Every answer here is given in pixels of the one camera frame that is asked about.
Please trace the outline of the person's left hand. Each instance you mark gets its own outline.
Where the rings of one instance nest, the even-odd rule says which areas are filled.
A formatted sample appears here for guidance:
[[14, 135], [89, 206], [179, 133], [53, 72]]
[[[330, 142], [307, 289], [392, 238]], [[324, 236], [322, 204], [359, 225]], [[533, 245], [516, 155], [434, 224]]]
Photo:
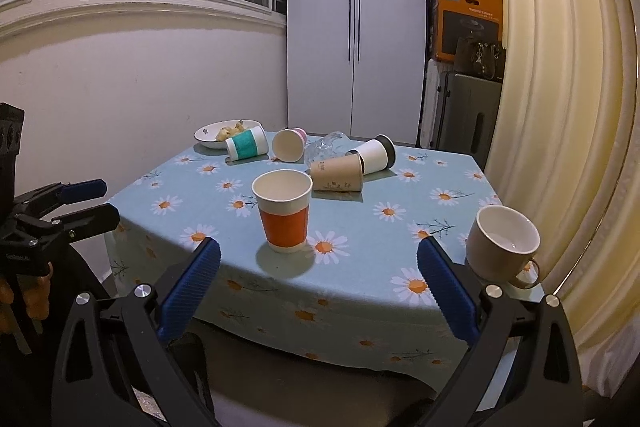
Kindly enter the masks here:
[[[29, 283], [26, 289], [22, 289], [22, 301], [26, 307], [27, 315], [37, 321], [45, 320], [50, 311], [49, 296], [51, 290], [51, 279], [53, 267], [49, 263], [49, 273], [44, 277], [36, 277], [35, 282]], [[1, 279], [1, 304], [12, 305], [14, 292], [5, 280]], [[1, 334], [12, 333], [9, 315], [1, 310], [0, 321]]]

